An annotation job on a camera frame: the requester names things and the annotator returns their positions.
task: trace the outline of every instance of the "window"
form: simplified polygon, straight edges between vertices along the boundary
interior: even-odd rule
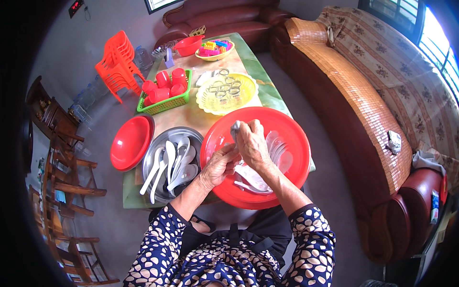
[[[459,70],[440,23],[422,0],[360,0],[365,10],[416,44],[435,64],[459,103]]]
[[[419,43],[425,11],[422,0],[361,0],[358,7],[391,25],[413,43]]]
[[[457,61],[440,23],[435,19],[429,7],[425,9],[424,29],[419,48],[440,70],[440,73],[456,97],[456,101],[458,101],[459,73]]]
[[[180,2],[183,0],[145,0],[145,5],[148,10],[148,14],[152,14],[159,9],[172,5],[174,3]]]

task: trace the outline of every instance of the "red leather sofa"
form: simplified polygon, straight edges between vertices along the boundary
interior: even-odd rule
[[[238,32],[253,51],[267,51],[270,29],[295,16],[278,5],[279,0],[187,0],[164,14],[162,21],[168,30],[155,48],[184,39],[193,29],[206,25],[206,37]]]
[[[310,34],[326,37],[326,31]],[[334,142],[353,194],[365,254],[377,263],[390,263],[421,251],[434,226],[430,224],[432,189],[440,190],[442,176],[431,169],[411,171],[398,191],[390,194],[384,186],[380,158],[358,115],[314,59],[290,43],[282,23],[272,29],[270,51],[308,99]]]

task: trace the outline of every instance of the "wooden cabinet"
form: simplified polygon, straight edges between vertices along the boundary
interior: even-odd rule
[[[35,79],[26,97],[32,121],[50,139],[55,131],[76,136],[78,121],[67,113],[54,97],[49,97],[40,80],[41,76]],[[72,145],[74,139],[65,137],[63,140]]]

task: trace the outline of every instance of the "green plastic basket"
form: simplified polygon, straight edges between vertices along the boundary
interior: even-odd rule
[[[137,105],[137,111],[139,113],[149,113],[150,115],[154,115],[155,113],[164,112],[173,107],[178,107],[178,106],[188,103],[188,101],[190,100],[190,89],[191,89],[190,79],[192,75],[191,70],[189,69],[185,70],[185,75],[186,75],[186,80],[188,81],[188,88],[186,89],[185,93],[172,97],[172,98],[168,98],[167,100],[164,100],[164,101],[157,102],[156,104],[153,104],[151,106],[145,107],[143,102],[146,98],[146,93],[142,91],[142,93],[140,94],[139,104]]]

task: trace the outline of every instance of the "sleeve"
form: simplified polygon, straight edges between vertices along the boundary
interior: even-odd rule
[[[297,247],[282,277],[286,286],[330,286],[335,266],[335,234],[320,209],[308,204],[289,216]]]
[[[189,224],[170,204],[161,209],[145,232],[123,285],[148,286],[150,282],[162,285],[162,277],[179,259],[183,231]]]

